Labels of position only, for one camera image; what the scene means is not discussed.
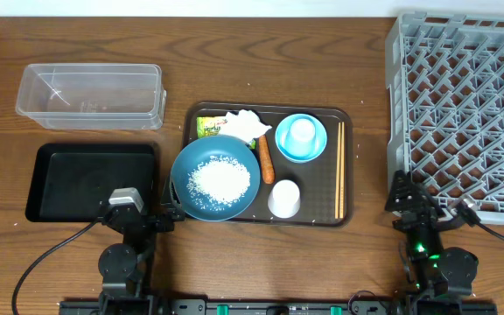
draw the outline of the tray with food items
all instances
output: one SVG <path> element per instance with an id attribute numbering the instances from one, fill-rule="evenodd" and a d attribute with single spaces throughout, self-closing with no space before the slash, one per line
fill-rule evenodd
<path id="1" fill-rule="evenodd" d="M 341 227 L 351 220 L 353 126 L 337 108 L 202 102 L 161 204 L 204 221 Z"/>

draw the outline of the black tray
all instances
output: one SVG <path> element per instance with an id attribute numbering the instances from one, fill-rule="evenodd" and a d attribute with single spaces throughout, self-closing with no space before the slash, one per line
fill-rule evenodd
<path id="1" fill-rule="evenodd" d="M 49 143 L 38 150 L 25 215 L 33 222 L 91 222 L 116 188 L 135 187 L 147 213 L 155 170 L 146 144 Z"/>
<path id="2" fill-rule="evenodd" d="M 276 182 L 290 179 L 297 183 L 301 192 L 301 207 L 289 219 L 280 219 L 268 209 L 268 196 L 273 185 L 263 182 L 254 202 L 240 215 L 231 219 L 235 222 L 264 224 L 302 225 L 315 227 L 339 227 L 347 224 L 353 215 L 353 174 L 351 159 L 353 149 L 353 126 L 351 119 L 338 108 L 307 108 L 280 105 L 229 104 L 202 102 L 188 110 L 185 117 L 184 146 L 198 138 L 196 118 L 199 116 L 224 116 L 228 111 L 248 109 L 255 111 L 262 121 L 273 128 L 268 131 L 269 153 L 276 171 Z M 295 164 L 287 160 L 277 149 L 275 132 L 277 125 L 291 114 L 303 113 L 316 116 L 324 125 L 328 142 L 324 152 L 311 162 Z M 346 125 L 346 179 L 344 218 L 335 218 L 336 157 L 338 145 L 338 124 Z"/>

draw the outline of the blue bowl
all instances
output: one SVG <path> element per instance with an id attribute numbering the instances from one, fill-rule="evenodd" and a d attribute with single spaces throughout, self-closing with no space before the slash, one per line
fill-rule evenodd
<path id="1" fill-rule="evenodd" d="M 315 129 L 315 136 L 314 136 L 314 149 L 312 152 L 304 157 L 296 157 L 290 154 L 286 149 L 285 149 L 285 138 L 287 137 L 287 133 L 291 129 L 291 125 L 297 120 L 297 119 L 307 119 L 311 121 L 314 124 L 314 129 Z M 313 159 L 317 158 L 324 149 L 326 148 L 326 143 L 328 142 L 328 135 L 326 134 L 326 128 L 324 128 L 324 125 L 322 125 L 322 122 L 320 122 L 318 119 L 314 118 L 311 115 L 306 115 L 306 114 L 295 114 L 295 115 L 290 115 L 288 117 L 285 117 L 279 125 L 277 125 L 276 129 L 276 145 L 281 154 L 288 160 L 290 160 L 293 163 L 306 163 L 309 161 L 312 161 Z"/>
<path id="2" fill-rule="evenodd" d="M 219 209 L 205 196 L 193 196 L 187 188 L 189 174 L 200 163 L 209 162 L 211 156 L 236 159 L 250 173 L 250 187 L 232 206 Z M 176 157 L 171 169 L 171 180 L 178 195 L 180 205 L 192 217 L 203 221 L 224 221 L 244 211 L 260 188 L 260 167 L 258 161 L 246 144 L 232 136 L 208 136 L 188 144 Z"/>

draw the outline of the chopsticks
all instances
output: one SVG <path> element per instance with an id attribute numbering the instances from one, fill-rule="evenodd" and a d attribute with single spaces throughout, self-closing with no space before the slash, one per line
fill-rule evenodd
<path id="1" fill-rule="evenodd" d="M 346 140 L 346 128 L 345 123 L 340 122 L 338 124 L 338 154 L 336 157 L 336 219 L 343 219 L 344 217 L 344 184 L 345 184 L 345 140 Z"/>

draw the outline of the white napkin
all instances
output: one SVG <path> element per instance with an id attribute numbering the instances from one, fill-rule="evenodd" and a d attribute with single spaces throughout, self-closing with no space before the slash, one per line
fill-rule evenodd
<path id="1" fill-rule="evenodd" d="M 271 126 L 261 123 L 251 110 L 241 109 L 238 115 L 228 112 L 225 118 L 227 123 L 220 127 L 219 135 L 237 137 L 247 144 L 271 129 Z"/>

